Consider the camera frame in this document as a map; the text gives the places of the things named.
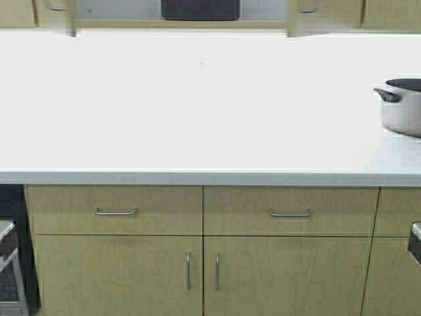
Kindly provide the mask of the left silver gripper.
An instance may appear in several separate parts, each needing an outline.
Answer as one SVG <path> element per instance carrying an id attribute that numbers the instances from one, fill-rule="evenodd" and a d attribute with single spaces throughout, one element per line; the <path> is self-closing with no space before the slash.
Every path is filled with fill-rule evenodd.
<path id="1" fill-rule="evenodd" d="M 15 242 L 15 224 L 12 221 L 1 221 L 1 242 Z"/>

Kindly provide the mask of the right silver gripper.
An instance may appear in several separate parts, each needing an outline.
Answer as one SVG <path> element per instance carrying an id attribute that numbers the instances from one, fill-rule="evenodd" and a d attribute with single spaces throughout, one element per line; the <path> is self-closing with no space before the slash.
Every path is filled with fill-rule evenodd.
<path id="1" fill-rule="evenodd" d="M 421 240 L 421 222 L 414 222 L 411 226 L 411 235 Z"/>

